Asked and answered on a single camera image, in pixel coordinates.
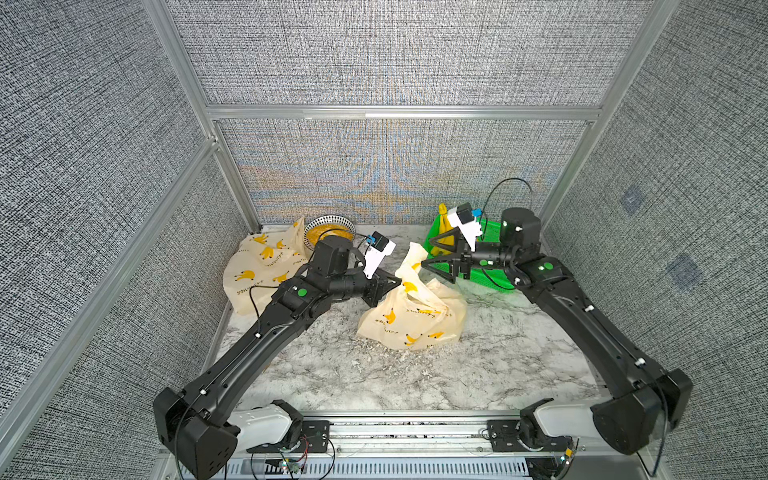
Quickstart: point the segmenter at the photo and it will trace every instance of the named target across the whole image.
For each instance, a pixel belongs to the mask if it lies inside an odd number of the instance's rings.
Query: green plastic basket
[[[483,238],[484,242],[498,242],[498,233],[501,225],[489,220],[488,225],[486,226],[485,220],[483,220],[482,227],[485,229],[485,237]],[[437,237],[439,234],[440,216],[438,215],[435,217],[435,221],[432,223],[432,228],[429,229],[429,233],[427,233],[426,240],[424,240],[424,248],[429,254],[427,258],[435,258],[431,253],[432,246],[429,245],[429,239],[432,237]],[[435,263],[433,266],[438,270],[442,270],[444,272],[448,271],[447,263]],[[494,285],[491,280],[488,280],[488,278],[479,268],[472,269],[472,271],[469,273],[469,281],[478,283],[488,288],[492,288],[493,290],[498,290],[499,292],[511,292],[515,288],[511,283],[509,283],[509,280],[507,279],[507,276],[504,274],[503,270],[486,270],[485,272],[493,279],[494,282],[498,283],[499,286]]]

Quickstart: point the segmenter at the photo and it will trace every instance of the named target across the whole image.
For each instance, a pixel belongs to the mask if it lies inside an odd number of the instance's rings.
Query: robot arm
[[[460,274],[468,279],[473,268],[504,270],[510,283],[565,330],[603,377],[612,398],[589,408],[591,431],[597,429],[618,452],[635,453],[648,444],[660,414],[666,413],[671,429],[677,427],[693,385],[679,369],[667,372],[638,349],[589,300],[565,265],[540,253],[540,229],[533,212],[509,208],[502,214],[497,243],[477,242],[470,248],[458,228],[450,230],[430,243],[453,253],[425,260],[422,266],[451,282]],[[446,237],[454,237],[453,245],[440,241]],[[447,272],[436,268],[438,263],[447,264]],[[550,401],[521,411],[519,438],[531,449],[564,434],[553,423],[561,423],[562,417],[547,406]],[[545,419],[551,419],[548,425]]]
[[[369,250],[392,252],[394,243],[374,234]],[[348,268],[349,255],[356,266]],[[383,255],[374,256],[378,265]],[[264,409],[230,417],[240,398],[272,359],[327,312],[333,302],[362,297],[376,306],[400,279],[370,265],[352,242],[327,237],[318,242],[313,258],[296,275],[282,282],[256,323],[206,372],[176,393],[166,388],[154,400],[160,441],[198,480],[218,472],[237,449],[240,425],[248,425],[246,447],[280,443],[289,447],[298,440],[301,415],[276,400]],[[253,432],[258,438],[251,438]]]

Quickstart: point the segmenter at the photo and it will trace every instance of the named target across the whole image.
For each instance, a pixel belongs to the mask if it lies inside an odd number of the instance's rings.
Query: marble surface
[[[382,267],[393,272],[421,243],[424,225],[359,226],[397,243]],[[422,271],[429,281],[433,275]],[[368,306],[334,304],[272,361],[237,409],[283,399],[299,410],[520,409],[545,398],[595,397],[586,359],[563,329],[517,292],[500,293],[459,280],[468,304],[458,343],[419,351],[391,350],[356,336]],[[256,320],[233,315],[219,356]]]

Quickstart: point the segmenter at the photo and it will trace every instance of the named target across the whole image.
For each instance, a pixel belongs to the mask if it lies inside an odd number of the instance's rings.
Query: plastic bag
[[[304,217],[284,232],[249,235],[224,269],[224,292],[240,315],[255,313],[250,301],[252,285],[278,286],[307,262]],[[253,301],[260,312],[275,293],[274,288],[254,288]]]
[[[437,279],[426,285],[419,279],[421,262],[426,257],[424,247],[411,243],[406,259],[395,272],[402,284],[360,317],[358,335],[397,350],[458,342],[467,303],[461,294]]]

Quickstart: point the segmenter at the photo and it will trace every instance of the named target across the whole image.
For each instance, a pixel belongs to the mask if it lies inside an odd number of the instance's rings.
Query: bowl
[[[306,245],[308,249],[315,250],[315,246],[312,245],[310,239],[307,238],[307,233],[313,228],[322,225],[340,225],[349,230],[353,235],[355,233],[355,224],[349,218],[342,217],[341,215],[323,215],[322,217],[317,217],[304,227],[304,245]]]

